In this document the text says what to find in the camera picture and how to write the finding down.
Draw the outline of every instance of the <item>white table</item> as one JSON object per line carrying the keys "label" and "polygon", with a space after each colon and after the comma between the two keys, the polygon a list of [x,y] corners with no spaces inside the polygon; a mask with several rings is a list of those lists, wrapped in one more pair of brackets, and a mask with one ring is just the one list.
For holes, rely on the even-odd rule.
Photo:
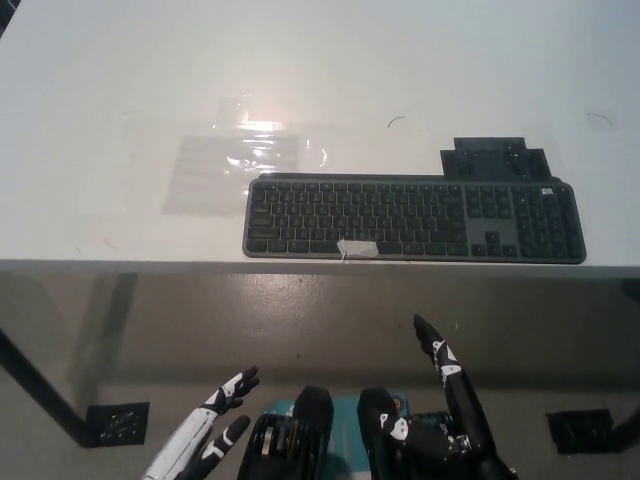
{"label": "white table", "polygon": [[[0,40],[0,268],[638,276],[638,2],[312,3],[24,2]],[[574,187],[587,260],[246,258],[260,168],[226,159],[251,159],[247,128],[286,140],[274,169],[328,173],[440,174],[453,137],[523,136]]]}

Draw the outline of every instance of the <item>floor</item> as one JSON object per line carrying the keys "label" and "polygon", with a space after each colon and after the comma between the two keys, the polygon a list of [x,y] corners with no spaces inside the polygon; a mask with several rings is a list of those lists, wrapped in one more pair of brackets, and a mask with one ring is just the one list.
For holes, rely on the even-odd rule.
{"label": "floor", "polygon": [[[251,364],[256,418],[305,384],[383,385],[413,411],[445,406],[411,327],[431,321],[467,367],[521,479],[626,479],[640,447],[561,457],[545,412],[640,404],[640,306],[617,282],[258,275],[0,275],[0,327],[83,411],[150,401],[144,446],[77,448],[0,372],[3,478],[140,478],[188,412]],[[224,425],[233,418],[224,418]],[[235,478],[241,443],[216,470]]]}

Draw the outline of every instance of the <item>keyboard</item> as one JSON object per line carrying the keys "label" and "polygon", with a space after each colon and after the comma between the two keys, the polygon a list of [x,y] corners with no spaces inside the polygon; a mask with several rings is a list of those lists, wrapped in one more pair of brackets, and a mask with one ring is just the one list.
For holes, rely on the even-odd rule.
{"label": "keyboard", "polygon": [[559,180],[276,173],[251,182],[247,256],[339,260],[342,239],[375,242],[372,260],[579,264],[586,258],[573,189]]}

